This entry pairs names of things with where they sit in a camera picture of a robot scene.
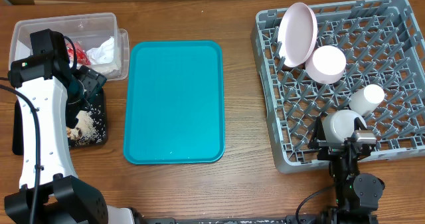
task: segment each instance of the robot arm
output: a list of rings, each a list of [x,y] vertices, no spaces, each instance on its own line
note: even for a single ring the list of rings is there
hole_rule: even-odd
[[[53,181],[53,176],[78,177],[72,165],[66,137],[65,110],[68,100],[64,85],[55,77],[43,77],[22,83],[17,91],[28,97],[38,110],[41,139],[40,185]],[[24,161],[19,188],[34,187],[35,180],[35,125],[27,103],[19,98],[23,120]]]
[[[321,119],[317,118],[308,147],[319,150],[318,160],[329,161],[337,207],[329,207],[322,212],[316,223],[378,224],[377,216],[372,212],[378,209],[385,184],[372,174],[360,173],[357,165],[360,157],[370,156],[376,144],[375,135],[359,118],[354,119],[353,135],[344,143],[326,142]]]
[[[81,110],[89,110],[106,78],[86,66],[69,67],[64,37],[49,29],[30,34],[33,55],[12,63],[8,79],[35,109],[40,126],[41,174],[36,204],[36,223],[138,222],[133,209],[106,205],[96,188],[77,178],[66,127],[74,128]],[[35,122],[21,98],[24,161],[19,192],[5,197],[6,214],[16,223],[28,223],[35,192]],[[54,195],[56,203],[45,205]]]

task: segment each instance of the gray dish rack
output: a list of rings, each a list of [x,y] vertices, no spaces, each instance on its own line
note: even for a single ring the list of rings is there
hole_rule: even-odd
[[[317,18],[316,47],[334,45],[347,57],[335,84],[318,84],[300,66],[284,66],[277,42],[286,10],[260,11],[251,34],[267,109],[276,168],[282,173],[327,168],[309,150],[316,117],[347,108],[350,95],[368,85],[385,100],[365,117],[378,138],[371,160],[425,156],[425,42],[407,0],[359,0],[309,6]]]

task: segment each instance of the wooden table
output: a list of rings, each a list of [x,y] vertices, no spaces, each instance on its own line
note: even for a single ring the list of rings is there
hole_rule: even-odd
[[[6,76],[15,23],[24,19],[113,12],[129,33],[130,47],[141,41],[211,39],[222,47],[226,151],[215,164],[135,166],[122,146],[127,81],[107,82],[109,140],[101,147],[72,150],[79,178],[98,188],[107,203],[135,207],[146,217],[284,217],[309,194],[332,183],[327,170],[284,175],[273,163],[266,108],[256,73],[250,32],[255,14],[303,1],[246,0],[102,3],[0,8],[0,76]],[[425,31],[425,0],[409,0]],[[15,96],[0,91],[0,196],[18,190],[23,159],[11,151]],[[425,158],[361,164],[386,183],[379,202],[381,223],[425,223]],[[302,213],[318,213],[335,203],[332,191],[309,201]],[[10,223],[0,202],[0,222]]]

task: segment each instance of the red object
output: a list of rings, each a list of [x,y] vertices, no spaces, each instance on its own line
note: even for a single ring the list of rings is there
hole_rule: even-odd
[[[90,60],[88,59],[86,53],[82,49],[81,45],[77,42],[74,43],[76,54],[77,54],[77,62],[82,65],[91,65]],[[69,59],[71,63],[74,60],[74,49],[70,43],[66,44],[66,50],[68,51]]]

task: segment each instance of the clear plastic container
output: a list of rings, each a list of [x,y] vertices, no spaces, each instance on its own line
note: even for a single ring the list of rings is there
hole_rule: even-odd
[[[114,59],[110,63],[92,65],[96,67],[118,67],[114,71],[104,73],[108,80],[122,80],[128,76],[129,43],[126,30],[119,29],[113,13],[96,13],[87,15],[71,15],[19,21],[13,31],[11,50],[9,53],[9,69],[13,61],[27,58],[32,54],[29,35],[43,29],[58,31],[80,43],[85,51],[98,48],[110,37],[114,38]]]

